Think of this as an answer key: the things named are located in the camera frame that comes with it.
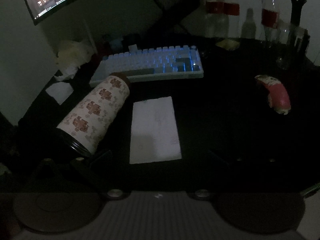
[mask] black desk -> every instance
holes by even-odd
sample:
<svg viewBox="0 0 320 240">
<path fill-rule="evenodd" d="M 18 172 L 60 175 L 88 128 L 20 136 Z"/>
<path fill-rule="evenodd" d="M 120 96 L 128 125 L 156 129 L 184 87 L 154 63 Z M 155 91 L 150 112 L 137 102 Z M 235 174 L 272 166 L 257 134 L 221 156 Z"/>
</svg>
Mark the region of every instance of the black desk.
<svg viewBox="0 0 320 240">
<path fill-rule="evenodd" d="M 320 181 L 316 169 L 319 73 L 304 70 L 292 82 L 294 75 L 276 68 L 274 56 L 255 40 L 242 40 L 234 52 L 214 47 L 214 41 L 188 36 L 166 38 L 158 46 L 184 44 L 204 52 L 204 78 L 133 83 L 129 98 L 99 145 L 98 150 L 113 152 L 111 167 L 101 175 L 134 190 L 300 191 Z M 79 157 L 52 129 L 91 90 L 88 82 L 95 67 L 82 66 L 69 81 L 73 94 L 61 106 L 45 92 L 55 82 L 50 80 L 20 120 L 21 170 L 31 171 L 46 157 L 57 163 Z M 266 98 L 257 92 L 257 74 L 278 77 L 287 87 L 292 98 L 287 116 L 268 108 Z M 182 159 L 130 165 L 133 103 L 166 96 L 173 100 Z M 209 150 L 231 163 L 231 170 L 217 164 Z"/>
</svg>

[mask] crumpled paper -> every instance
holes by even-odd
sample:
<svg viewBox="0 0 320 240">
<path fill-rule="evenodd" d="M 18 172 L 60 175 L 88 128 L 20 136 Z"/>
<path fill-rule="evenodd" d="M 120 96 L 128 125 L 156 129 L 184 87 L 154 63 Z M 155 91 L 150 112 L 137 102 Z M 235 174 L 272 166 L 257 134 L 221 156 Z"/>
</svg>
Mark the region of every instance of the crumpled paper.
<svg viewBox="0 0 320 240">
<path fill-rule="evenodd" d="M 54 76 L 57 81 L 72 79 L 78 68 L 91 60 L 94 54 L 92 46 L 86 41 L 61 41 L 57 57 L 57 67 L 62 76 Z"/>
<path fill-rule="evenodd" d="M 73 88 L 69 83 L 58 82 L 52 84 L 45 91 L 61 105 L 72 94 Z"/>
</svg>

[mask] floral patterned tumbler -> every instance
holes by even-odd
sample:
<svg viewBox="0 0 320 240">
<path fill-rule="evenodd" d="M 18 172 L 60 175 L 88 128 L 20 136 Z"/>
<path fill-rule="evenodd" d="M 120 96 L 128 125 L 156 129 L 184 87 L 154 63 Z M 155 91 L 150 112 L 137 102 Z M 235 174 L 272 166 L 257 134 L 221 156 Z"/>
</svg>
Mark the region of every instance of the floral patterned tumbler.
<svg viewBox="0 0 320 240">
<path fill-rule="evenodd" d="M 57 128 L 72 137 L 68 140 L 72 148 L 87 157 L 95 153 L 129 96 L 129 85 L 124 75 L 112 73 L 61 121 Z"/>
</svg>

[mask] white mechanical keyboard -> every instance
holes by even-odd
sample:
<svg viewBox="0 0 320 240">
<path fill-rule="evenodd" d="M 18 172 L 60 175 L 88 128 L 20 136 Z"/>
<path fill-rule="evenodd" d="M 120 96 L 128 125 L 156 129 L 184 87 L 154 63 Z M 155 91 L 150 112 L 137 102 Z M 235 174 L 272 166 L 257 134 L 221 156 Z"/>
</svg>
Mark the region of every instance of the white mechanical keyboard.
<svg viewBox="0 0 320 240">
<path fill-rule="evenodd" d="M 202 78 L 203 69 L 196 46 L 170 46 L 110 55 L 100 62 L 90 80 L 95 87 L 113 72 L 124 73 L 131 82 Z"/>
</svg>

